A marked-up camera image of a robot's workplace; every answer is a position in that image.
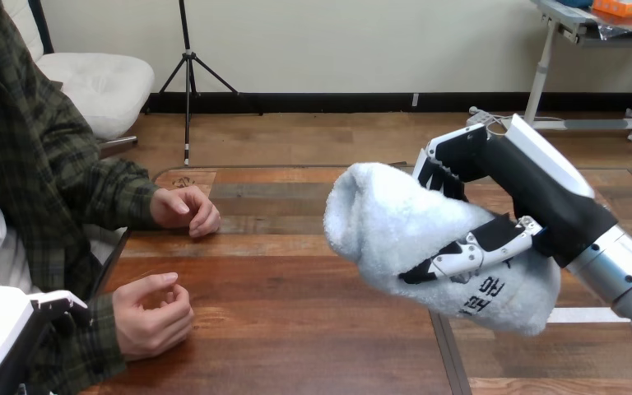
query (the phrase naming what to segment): white sock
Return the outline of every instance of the white sock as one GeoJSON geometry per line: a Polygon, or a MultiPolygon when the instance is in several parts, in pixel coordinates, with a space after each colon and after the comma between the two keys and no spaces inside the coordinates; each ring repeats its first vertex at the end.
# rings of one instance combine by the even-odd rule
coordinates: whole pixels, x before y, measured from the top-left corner
{"type": "Polygon", "coordinates": [[[388,165],[351,166],[328,196],[329,245],[371,286],[486,328],[533,336],[544,330],[560,289],[560,269],[533,249],[480,271],[407,284],[408,272],[493,219],[487,210],[422,188],[388,165]]]}

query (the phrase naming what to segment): green plaid flannel shirt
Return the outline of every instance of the green plaid flannel shirt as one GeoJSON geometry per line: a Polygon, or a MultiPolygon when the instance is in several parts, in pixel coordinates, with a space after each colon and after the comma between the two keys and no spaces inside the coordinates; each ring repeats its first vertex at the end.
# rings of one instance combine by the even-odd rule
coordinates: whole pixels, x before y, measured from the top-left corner
{"type": "MultiPolygon", "coordinates": [[[[34,64],[0,1],[0,208],[25,245],[33,283],[90,298],[100,265],[81,224],[153,226],[155,190],[137,165],[100,160],[90,127],[34,64]]],[[[32,388],[77,393],[125,368],[110,296],[88,302],[90,328],[49,329],[30,363],[32,388]]]]}

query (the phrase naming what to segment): white chair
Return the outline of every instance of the white chair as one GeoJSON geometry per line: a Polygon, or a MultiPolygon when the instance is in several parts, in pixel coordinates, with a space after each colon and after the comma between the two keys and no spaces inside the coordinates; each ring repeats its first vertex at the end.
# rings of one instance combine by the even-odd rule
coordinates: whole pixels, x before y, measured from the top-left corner
{"type": "MultiPolygon", "coordinates": [[[[151,66],[141,59],[108,53],[44,53],[28,0],[2,2],[35,64],[47,78],[63,83],[62,92],[78,108],[95,136],[105,141],[103,147],[136,143],[136,137],[118,137],[134,124],[149,97],[154,83],[151,66]]],[[[39,2],[35,5],[36,11],[41,12],[39,2]]],[[[39,16],[40,24],[45,23],[44,15],[39,16]]]]}

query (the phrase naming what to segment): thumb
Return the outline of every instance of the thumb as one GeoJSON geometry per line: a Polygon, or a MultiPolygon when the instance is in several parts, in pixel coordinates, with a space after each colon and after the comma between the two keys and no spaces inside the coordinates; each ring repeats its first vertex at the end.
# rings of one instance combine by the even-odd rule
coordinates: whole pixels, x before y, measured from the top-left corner
{"type": "Polygon", "coordinates": [[[118,288],[119,298],[123,303],[135,304],[151,292],[172,286],[178,280],[178,273],[154,274],[130,282],[118,288]]]}
{"type": "Polygon", "coordinates": [[[178,214],[188,214],[190,212],[190,208],[185,204],[183,199],[168,189],[159,189],[156,193],[158,193],[158,199],[161,203],[170,207],[171,210],[178,214]]]}

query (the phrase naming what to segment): white wall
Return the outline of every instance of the white wall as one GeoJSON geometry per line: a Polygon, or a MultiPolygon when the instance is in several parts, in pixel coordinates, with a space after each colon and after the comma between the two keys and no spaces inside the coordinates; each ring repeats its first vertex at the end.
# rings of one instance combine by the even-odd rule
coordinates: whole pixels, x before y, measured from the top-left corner
{"type": "MultiPolygon", "coordinates": [[[[180,60],[175,0],[42,0],[58,52],[180,60]]],[[[193,49],[244,92],[529,91],[546,27],[529,0],[188,0],[193,49]]],[[[632,50],[559,39],[547,91],[632,91],[632,50]]],[[[198,89],[223,91],[207,73],[198,89]]],[[[184,91],[184,74],[169,91],[184,91]]]]}

